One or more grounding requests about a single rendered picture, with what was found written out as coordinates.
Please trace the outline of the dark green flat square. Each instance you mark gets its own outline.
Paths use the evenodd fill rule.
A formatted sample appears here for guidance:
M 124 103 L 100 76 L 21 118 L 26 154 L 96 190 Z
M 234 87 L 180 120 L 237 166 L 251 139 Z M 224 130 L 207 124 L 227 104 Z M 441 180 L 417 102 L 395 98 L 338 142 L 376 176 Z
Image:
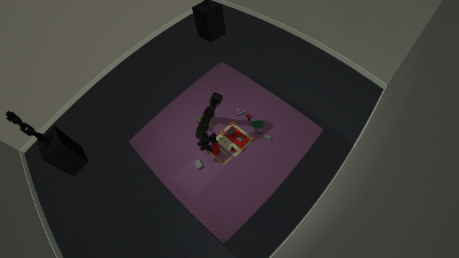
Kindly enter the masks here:
M 263 128 L 262 120 L 252 121 L 252 128 Z

